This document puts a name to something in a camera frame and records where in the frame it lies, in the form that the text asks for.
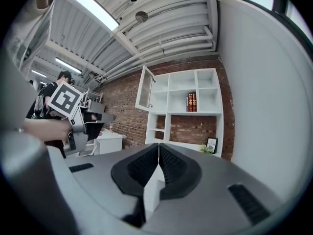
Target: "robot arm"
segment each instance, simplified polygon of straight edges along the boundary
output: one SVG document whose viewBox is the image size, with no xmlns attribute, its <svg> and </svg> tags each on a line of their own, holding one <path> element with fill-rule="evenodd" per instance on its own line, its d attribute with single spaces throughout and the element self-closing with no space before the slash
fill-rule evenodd
<svg viewBox="0 0 313 235">
<path fill-rule="evenodd" d="M 98 137 L 103 124 L 115 120 L 113 114 L 104 113 L 102 104 L 83 98 L 81 92 L 63 82 L 48 103 L 71 124 L 72 131 L 67 136 L 69 149 L 65 150 L 67 155 L 85 150 L 87 142 Z"/>
</svg>

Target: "small plant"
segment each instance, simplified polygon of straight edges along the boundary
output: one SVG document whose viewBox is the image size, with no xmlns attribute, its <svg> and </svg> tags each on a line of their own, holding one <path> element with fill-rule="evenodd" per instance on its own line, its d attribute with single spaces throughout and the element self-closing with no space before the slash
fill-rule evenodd
<svg viewBox="0 0 313 235">
<path fill-rule="evenodd" d="M 202 152 L 202 153 L 211 153 L 209 147 L 207 147 L 206 145 L 201 145 L 200 146 L 200 152 Z"/>
</svg>

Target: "person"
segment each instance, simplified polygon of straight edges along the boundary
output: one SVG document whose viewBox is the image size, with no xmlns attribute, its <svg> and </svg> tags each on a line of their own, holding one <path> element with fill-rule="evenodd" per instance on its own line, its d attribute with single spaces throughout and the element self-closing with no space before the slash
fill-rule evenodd
<svg viewBox="0 0 313 235">
<path fill-rule="evenodd" d="M 47 87 L 44 90 L 44 102 L 45 102 L 44 109 L 43 109 L 43 114 L 44 114 L 43 118 L 44 119 L 62 120 L 62 118 L 58 115 L 58 113 L 56 111 L 50 110 L 48 103 L 50 102 L 51 97 L 52 97 L 53 93 L 55 92 L 55 90 L 58 88 L 58 86 L 63 81 L 66 83 L 70 83 L 71 79 L 72 79 L 72 75 L 69 71 L 62 71 L 62 72 L 60 72 L 60 74 L 59 74 L 59 76 L 55 82 L 47 85 Z M 46 141 L 45 144 L 58 148 L 61 151 L 63 157 L 65 158 L 63 140 Z"/>
<path fill-rule="evenodd" d="M 56 111 L 54 110 L 49 111 L 48 103 L 53 93 L 58 88 L 58 86 L 63 81 L 69 84 L 71 82 L 71 79 L 72 75 L 69 71 L 62 71 L 58 75 L 58 78 L 55 82 L 47 85 L 47 87 L 44 90 L 44 102 L 45 102 L 45 107 L 43 109 L 44 119 L 62 119 L 61 117 L 58 116 Z"/>
<path fill-rule="evenodd" d="M 24 77 L 28 76 L 36 54 L 49 40 L 54 1 L 28 0 L 3 40 L 8 56 Z M 22 128 L 45 142 L 65 140 L 71 131 L 68 120 L 58 119 L 25 119 Z"/>
<path fill-rule="evenodd" d="M 33 81 L 33 80 L 30 80 L 29 83 L 30 83 L 31 85 L 33 85 L 33 84 L 34 84 L 34 81 Z M 28 118 L 28 119 L 31 119 L 31 118 L 32 118 L 32 116 L 33 116 L 33 114 L 34 114 L 34 108 L 35 108 L 35 102 L 31 105 L 31 107 L 30 107 L 30 109 L 29 109 L 29 111 L 28 111 L 28 113 L 27 113 L 26 118 Z"/>
</svg>

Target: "fluorescent light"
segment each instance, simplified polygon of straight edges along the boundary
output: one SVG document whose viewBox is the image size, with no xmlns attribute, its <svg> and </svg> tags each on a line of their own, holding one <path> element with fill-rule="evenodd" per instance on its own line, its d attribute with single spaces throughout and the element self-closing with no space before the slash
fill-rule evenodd
<svg viewBox="0 0 313 235">
<path fill-rule="evenodd" d="M 37 74 L 37 75 L 39 75 L 39 76 L 47 77 L 47 76 L 45 76 L 45 75 L 43 75 L 43 74 L 41 74 L 41 73 L 39 73 L 39 72 L 36 72 L 35 70 L 31 70 L 31 72 L 33 72 L 33 73 L 35 73 L 35 74 Z"/>
<path fill-rule="evenodd" d="M 91 12 L 97 19 L 99 19 L 111 31 L 118 27 L 118 22 L 110 15 L 101 5 L 95 0 L 76 0 Z"/>
<path fill-rule="evenodd" d="M 55 61 L 57 61 L 57 62 L 60 63 L 61 65 L 64 65 L 65 67 L 68 67 L 69 69 L 71 69 L 71 70 L 77 72 L 78 74 L 81 74 L 81 73 L 82 73 L 79 69 L 74 68 L 72 65 L 69 65 L 68 63 L 62 61 L 61 59 L 59 59 L 59 58 L 57 58 L 57 57 L 55 58 Z"/>
</svg>

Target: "brick wall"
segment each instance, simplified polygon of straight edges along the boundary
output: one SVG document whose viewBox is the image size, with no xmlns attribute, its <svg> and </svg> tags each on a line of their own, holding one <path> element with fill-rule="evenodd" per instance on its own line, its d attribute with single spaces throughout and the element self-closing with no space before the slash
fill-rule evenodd
<svg viewBox="0 0 313 235">
<path fill-rule="evenodd" d="M 154 75 L 176 71 L 215 68 L 218 74 L 224 108 L 224 141 L 222 157 L 231 160 L 234 137 L 235 117 L 228 78 L 219 55 L 204 56 L 172 61 L 149 67 Z M 148 113 L 135 108 L 141 70 L 114 80 L 99 88 L 103 92 L 102 103 L 106 112 L 116 115 L 113 131 L 125 134 L 123 148 L 145 143 Z M 165 120 L 158 118 L 158 128 Z M 216 135 L 215 117 L 172 116 L 171 141 L 205 144 L 207 137 Z"/>
</svg>

